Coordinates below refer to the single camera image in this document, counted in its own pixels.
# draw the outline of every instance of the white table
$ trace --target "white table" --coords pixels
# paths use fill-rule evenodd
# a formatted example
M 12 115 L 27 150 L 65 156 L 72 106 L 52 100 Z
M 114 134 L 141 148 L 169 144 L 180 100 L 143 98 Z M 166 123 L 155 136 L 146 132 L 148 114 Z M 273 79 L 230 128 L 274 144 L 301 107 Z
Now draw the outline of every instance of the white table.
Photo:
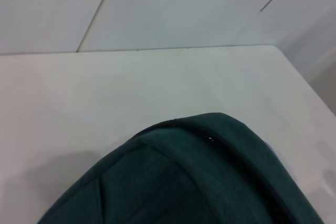
M 273 46 L 1 56 L 0 91 L 0 223 L 36 222 L 138 131 L 206 112 L 247 124 L 336 221 L 336 117 Z

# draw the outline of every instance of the teal cloth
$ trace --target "teal cloth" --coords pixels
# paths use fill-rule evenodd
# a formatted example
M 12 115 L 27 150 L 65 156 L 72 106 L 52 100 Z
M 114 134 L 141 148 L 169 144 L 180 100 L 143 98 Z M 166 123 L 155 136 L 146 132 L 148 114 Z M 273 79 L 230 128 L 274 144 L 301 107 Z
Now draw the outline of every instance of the teal cloth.
M 268 146 L 221 113 L 160 123 L 104 157 L 39 224 L 323 223 Z

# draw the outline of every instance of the green backpack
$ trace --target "green backpack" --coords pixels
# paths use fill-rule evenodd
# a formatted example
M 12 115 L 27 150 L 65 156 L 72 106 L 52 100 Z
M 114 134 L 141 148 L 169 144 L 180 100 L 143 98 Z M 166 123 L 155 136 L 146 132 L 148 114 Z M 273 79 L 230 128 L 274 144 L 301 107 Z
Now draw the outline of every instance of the green backpack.
M 209 113 L 159 123 L 89 169 L 39 224 L 323 223 L 272 150 Z

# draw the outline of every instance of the white table surface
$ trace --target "white table surface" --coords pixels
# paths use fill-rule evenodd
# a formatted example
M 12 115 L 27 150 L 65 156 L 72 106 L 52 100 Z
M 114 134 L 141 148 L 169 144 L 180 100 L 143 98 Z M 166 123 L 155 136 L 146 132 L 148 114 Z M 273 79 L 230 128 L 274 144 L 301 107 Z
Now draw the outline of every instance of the white table surface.
M 0 223 L 36 222 L 138 131 L 206 112 L 269 143 L 336 222 L 336 117 L 276 47 L 1 56 L 0 91 Z

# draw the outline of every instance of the dark green fabric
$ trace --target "dark green fabric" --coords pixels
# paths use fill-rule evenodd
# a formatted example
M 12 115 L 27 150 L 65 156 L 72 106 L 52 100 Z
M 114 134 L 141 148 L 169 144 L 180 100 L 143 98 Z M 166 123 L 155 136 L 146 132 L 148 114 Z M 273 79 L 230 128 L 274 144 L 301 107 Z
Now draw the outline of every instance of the dark green fabric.
M 40 224 L 322 223 L 269 147 L 221 113 L 151 127 L 104 157 Z

